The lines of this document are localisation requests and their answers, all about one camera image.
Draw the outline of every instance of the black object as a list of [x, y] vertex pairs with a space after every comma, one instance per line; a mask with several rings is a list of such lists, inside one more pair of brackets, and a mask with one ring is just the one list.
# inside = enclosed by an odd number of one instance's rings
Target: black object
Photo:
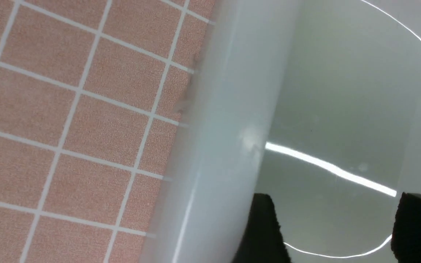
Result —
[[253, 196], [248, 223], [232, 263], [291, 263], [269, 195]]
[[392, 231], [391, 250], [399, 263], [421, 263], [420, 194], [402, 194]]

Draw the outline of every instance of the tile wall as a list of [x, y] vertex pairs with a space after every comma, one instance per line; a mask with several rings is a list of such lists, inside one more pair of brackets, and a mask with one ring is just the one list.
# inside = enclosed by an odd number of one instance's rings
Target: tile wall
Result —
[[0, 0], [0, 263], [137, 262], [213, 0]]

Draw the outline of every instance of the tiled floor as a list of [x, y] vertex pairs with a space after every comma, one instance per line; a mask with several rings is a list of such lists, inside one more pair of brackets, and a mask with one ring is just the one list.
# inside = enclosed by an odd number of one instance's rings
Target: tiled floor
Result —
[[137, 262], [213, 0], [0, 0], [0, 262]]

